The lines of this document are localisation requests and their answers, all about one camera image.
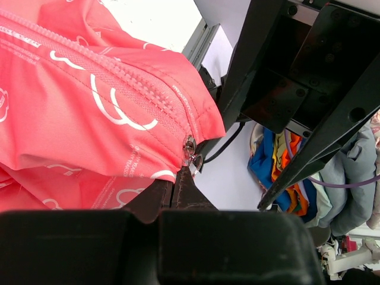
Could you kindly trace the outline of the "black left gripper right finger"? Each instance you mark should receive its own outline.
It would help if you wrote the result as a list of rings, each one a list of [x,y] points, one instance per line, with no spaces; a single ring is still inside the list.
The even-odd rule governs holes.
[[[161,284],[324,284],[308,230],[291,214],[171,208],[159,216]]]

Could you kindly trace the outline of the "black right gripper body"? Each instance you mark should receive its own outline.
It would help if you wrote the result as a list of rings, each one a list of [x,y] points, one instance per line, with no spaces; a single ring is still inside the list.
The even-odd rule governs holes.
[[[379,15],[340,1],[284,2],[236,121],[311,134],[379,56]]]

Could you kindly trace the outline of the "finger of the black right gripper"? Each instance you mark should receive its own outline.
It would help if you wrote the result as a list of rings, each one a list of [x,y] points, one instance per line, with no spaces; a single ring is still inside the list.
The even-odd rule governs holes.
[[[342,101],[317,126],[305,145],[282,171],[258,204],[264,211],[286,188],[321,170],[379,109],[379,56]]]
[[[276,30],[285,2],[251,1],[235,46],[218,108],[225,130],[238,118]]]

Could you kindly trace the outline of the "pink printed hooded jacket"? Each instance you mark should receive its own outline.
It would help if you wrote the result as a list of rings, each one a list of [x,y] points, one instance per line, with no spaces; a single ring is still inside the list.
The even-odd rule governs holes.
[[[194,66],[101,1],[1,2],[1,211],[121,208],[224,135]]]

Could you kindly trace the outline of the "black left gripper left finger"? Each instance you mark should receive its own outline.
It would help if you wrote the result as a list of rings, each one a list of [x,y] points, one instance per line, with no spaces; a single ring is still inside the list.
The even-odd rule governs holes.
[[[157,218],[172,183],[119,210],[1,214],[2,284],[158,284]]]

